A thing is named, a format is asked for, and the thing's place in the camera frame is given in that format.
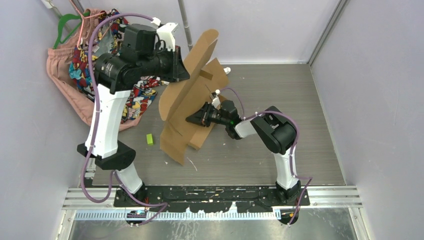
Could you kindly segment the brown cardboard box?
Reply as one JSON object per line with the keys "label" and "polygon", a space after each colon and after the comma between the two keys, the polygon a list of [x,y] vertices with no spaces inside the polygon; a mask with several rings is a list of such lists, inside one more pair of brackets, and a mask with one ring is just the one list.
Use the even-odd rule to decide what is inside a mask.
{"label": "brown cardboard box", "polygon": [[212,92],[229,84],[224,67],[217,58],[212,58],[218,37],[219,32],[213,28],[200,35],[183,61],[190,78],[169,83],[159,98],[158,110],[164,121],[160,149],[181,165],[185,162],[186,148],[200,149],[212,130],[211,126],[187,122],[186,118],[211,101]]}

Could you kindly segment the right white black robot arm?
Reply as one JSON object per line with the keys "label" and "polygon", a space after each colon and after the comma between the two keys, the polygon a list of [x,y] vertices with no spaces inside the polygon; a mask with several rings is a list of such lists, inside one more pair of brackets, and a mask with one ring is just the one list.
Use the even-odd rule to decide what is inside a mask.
{"label": "right white black robot arm", "polygon": [[295,165],[295,149],[298,131],[294,123],[275,106],[256,113],[251,117],[240,117],[231,100],[225,100],[215,107],[211,102],[186,117],[186,122],[201,127],[211,124],[225,126],[230,138],[241,140],[257,135],[264,146],[273,154],[277,171],[276,198],[283,205],[291,205],[301,191],[301,180]]}

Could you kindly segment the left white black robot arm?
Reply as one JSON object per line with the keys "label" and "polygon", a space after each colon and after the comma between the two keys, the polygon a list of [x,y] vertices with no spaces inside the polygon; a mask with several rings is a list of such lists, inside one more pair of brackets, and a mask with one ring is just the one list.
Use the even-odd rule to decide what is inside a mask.
{"label": "left white black robot arm", "polygon": [[94,65],[93,123],[77,151],[94,157],[101,169],[113,170],[128,190],[126,200],[135,207],[145,202],[146,193],[133,163],[136,151],[118,140],[122,114],[131,90],[143,77],[155,76],[169,83],[190,78],[176,45],[177,27],[174,22],[158,28],[130,24],[125,27],[119,53],[103,53]]}

